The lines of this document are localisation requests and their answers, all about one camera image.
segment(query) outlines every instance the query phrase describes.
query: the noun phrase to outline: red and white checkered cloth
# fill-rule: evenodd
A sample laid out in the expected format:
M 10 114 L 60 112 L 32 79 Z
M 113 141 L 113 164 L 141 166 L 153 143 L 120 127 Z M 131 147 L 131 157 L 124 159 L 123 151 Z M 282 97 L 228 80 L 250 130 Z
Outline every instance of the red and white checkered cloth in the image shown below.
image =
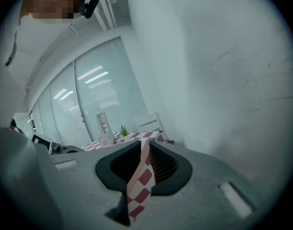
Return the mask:
M 113 135 L 115 141 L 114 145 L 125 142 L 123 137 L 121 136 L 121 133 L 114 132 Z M 142 142 L 141 149 L 148 148 L 147 153 L 144 153 L 144 156 L 146 156 L 147 159 L 145 161 L 141 161 L 141 168 L 139 169 L 139 165 L 135 172 L 135 174 L 139 173 L 139 175 L 137 176 L 137 180 L 133 180 L 135 176 L 133 175 L 132 179 L 129 182 L 133 185 L 132 190 L 127 194 L 128 213 L 130 223 L 132 224 L 137 216 L 146 208 L 147 202 L 151 197 L 151 188 L 155 186 L 154 171 L 149 161 L 149 143 L 151 140 L 166 142 L 166 136 L 162 130 L 150 132 L 131 132 L 129 133 L 129 136 L 131 136 L 129 141 L 140 140 Z M 85 151 L 101 149 L 101 145 L 97 140 L 90 145 L 83 147 L 82 149 Z

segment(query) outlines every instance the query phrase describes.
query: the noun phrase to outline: small potted plant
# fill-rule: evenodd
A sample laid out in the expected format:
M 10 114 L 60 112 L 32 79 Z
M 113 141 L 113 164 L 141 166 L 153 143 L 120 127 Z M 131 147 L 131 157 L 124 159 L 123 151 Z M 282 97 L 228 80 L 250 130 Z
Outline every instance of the small potted plant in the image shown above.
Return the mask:
M 129 141 L 129 135 L 128 135 L 128 132 L 127 132 L 127 130 L 125 128 L 125 125 L 124 125 L 124 127 L 123 126 L 121 126 L 121 127 L 122 128 L 119 129 L 119 130 L 121 132 L 122 137 L 124 138 L 125 141 Z

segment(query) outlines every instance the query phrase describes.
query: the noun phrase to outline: checkered tablecloth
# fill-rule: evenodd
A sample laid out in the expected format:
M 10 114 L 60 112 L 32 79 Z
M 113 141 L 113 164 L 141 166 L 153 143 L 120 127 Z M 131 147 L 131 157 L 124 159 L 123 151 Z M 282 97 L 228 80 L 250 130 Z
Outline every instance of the checkered tablecloth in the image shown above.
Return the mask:
M 125 142 L 119 132 L 114 132 L 114 145 Z M 162 130 L 150 132 L 131 132 L 129 141 L 141 141 L 141 162 L 133 177 L 127 185 L 127 206 L 130 223 L 132 224 L 138 215 L 147 207 L 151 197 L 151 188 L 155 186 L 154 171 L 150 164 L 149 143 L 151 140 L 166 142 L 166 136 Z M 99 141 L 95 141 L 82 148 L 85 151 L 101 149 Z
M 114 132 L 114 145 L 125 142 L 120 132 Z M 151 140 L 165 142 L 166 137 L 162 130 L 159 131 L 149 131 L 149 132 L 130 132 L 129 133 L 130 140 L 129 141 L 136 141 L 140 140 L 141 142 L 149 143 Z M 94 141 L 91 144 L 82 147 L 81 149 L 85 151 L 91 151 L 93 149 L 101 149 L 101 145 L 99 141 Z

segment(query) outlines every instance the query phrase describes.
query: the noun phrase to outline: headphones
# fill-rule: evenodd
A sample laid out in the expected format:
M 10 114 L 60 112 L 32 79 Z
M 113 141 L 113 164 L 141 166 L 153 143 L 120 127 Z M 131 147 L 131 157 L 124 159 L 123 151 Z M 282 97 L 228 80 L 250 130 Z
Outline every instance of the headphones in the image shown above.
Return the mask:
M 89 19 L 98 4 L 98 0 L 90 0 L 89 3 L 84 2 L 85 0 L 79 0 L 79 13 Z

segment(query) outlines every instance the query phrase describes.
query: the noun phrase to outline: chair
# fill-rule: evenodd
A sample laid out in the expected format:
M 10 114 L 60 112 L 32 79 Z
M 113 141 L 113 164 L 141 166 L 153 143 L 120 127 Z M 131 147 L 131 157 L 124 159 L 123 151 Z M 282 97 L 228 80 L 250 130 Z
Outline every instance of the chair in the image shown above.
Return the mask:
M 149 114 L 147 116 L 138 117 L 133 120 L 137 131 L 157 131 L 162 130 L 162 125 L 160 123 L 158 114 L 156 112 L 153 112 L 152 114 Z

